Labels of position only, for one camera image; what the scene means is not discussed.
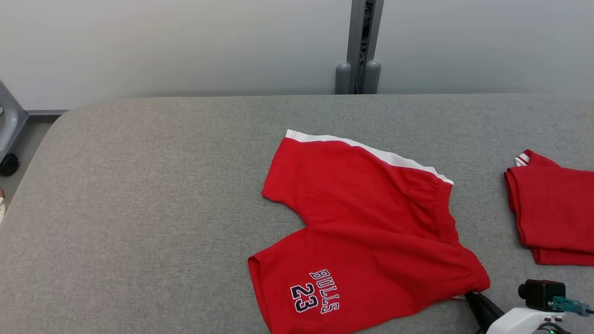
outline white stripe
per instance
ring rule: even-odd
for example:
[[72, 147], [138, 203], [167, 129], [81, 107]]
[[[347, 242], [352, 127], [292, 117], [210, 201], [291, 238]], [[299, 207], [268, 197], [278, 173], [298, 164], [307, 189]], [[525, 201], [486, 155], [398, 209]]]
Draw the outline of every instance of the white stripe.
[[514, 158], [514, 160], [516, 161], [516, 166], [518, 167], [527, 166], [527, 164], [524, 161], [520, 160], [519, 157]]
[[452, 180], [446, 178], [444, 175], [439, 174], [433, 167], [422, 166], [414, 160], [406, 159], [406, 158], [401, 157], [401, 156], [394, 154], [392, 152], [380, 151], [380, 150], [374, 149], [373, 147], [369, 147], [367, 145], [358, 143], [354, 140], [338, 138], [335, 136], [312, 136], [312, 135], [300, 133], [300, 132], [294, 131], [294, 130], [287, 130], [287, 134], [285, 137], [295, 139], [296, 141], [300, 141], [302, 143], [307, 143], [309, 141], [342, 141], [344, 143], [347, 143], [348, 145], [361, 147], [361, 148], [365, 149], [366, 151], [370, 152], [371, 154], [373, 154], [374, 156], [376, 156], [377, 158], [379, 158], [380, 160], [384, 161], [385, 163], [387, 163], [391, 166], [420, 169], [422, 171], [432, 173], [433, 175], [435, 175], [437, 178], [439, 178], [440, 180], [442, 180], [444, 182], [447, 182], [449, 184], [454, 184], [454, 182]]
[[530, 157], [527, 156], [525, 153], [520, 154], [519, 157], [522, 158], [526, 163], [530, 162]]

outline gray table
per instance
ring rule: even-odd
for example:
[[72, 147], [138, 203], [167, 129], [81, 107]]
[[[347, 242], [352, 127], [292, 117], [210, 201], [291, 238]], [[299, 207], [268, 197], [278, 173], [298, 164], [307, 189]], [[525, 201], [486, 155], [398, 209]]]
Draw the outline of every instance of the gray table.
[[[436, 167], [504, 311], [527, 278], [594, 304], [594, 268], [538, 266], [502, 173], [524, 149], [594, 170], [594, 102], [545, 95], [130, 99], [67, 112], [0, 225], [2, 333], [263, 333], [247, 258], [304, 227], [260, 191], [287, 128]], [[593, 333], [594, 320], [564, 326]], [[369, 333], [473, 333], [446, 301]]]

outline printed logo on shorts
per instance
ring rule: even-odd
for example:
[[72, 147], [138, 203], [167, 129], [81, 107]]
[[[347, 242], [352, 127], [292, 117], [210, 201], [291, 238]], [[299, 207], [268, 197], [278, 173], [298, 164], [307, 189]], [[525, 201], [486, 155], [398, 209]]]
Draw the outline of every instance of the printed logo on shorts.
[[[309, 273], [314, 283], [306, 283], [305, 286], [295, 285], [291, 287], [291, 297], [295, 300], [295, 310], [299, 313], [310, 308], [321, 306], [320, 313], [336, 311], [340, 308], [338, 291], [330, 272], [326, 269], [315, 273]], [[315, 295], [316, 287], [320, 290], [321, 305]]]

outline folded clothing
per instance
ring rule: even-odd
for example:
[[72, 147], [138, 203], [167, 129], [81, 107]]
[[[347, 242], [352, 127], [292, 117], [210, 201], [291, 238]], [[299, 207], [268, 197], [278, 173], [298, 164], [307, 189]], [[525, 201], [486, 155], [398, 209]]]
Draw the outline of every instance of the folded clothing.
[[594, 266], [594, 172], [526, 150], [504, 173], [522, 244], [539, 264]]
[[349, 333], [487, 289], [458, 241], [452, 185], [394, 153], [287, 131], [262, 194], [307, 227], [248, 260], [271, 332]]

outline white wall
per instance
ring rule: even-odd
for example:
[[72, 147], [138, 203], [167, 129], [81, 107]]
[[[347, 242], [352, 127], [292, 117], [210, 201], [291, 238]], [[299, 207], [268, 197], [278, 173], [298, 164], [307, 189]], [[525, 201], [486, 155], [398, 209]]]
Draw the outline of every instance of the white wall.
[[341, 0], [0, 0], [0, 80], [25, 110], [328, 94], [349, 19]]
[[385, 0], [379, 93], [594, 97], [592, 0]]

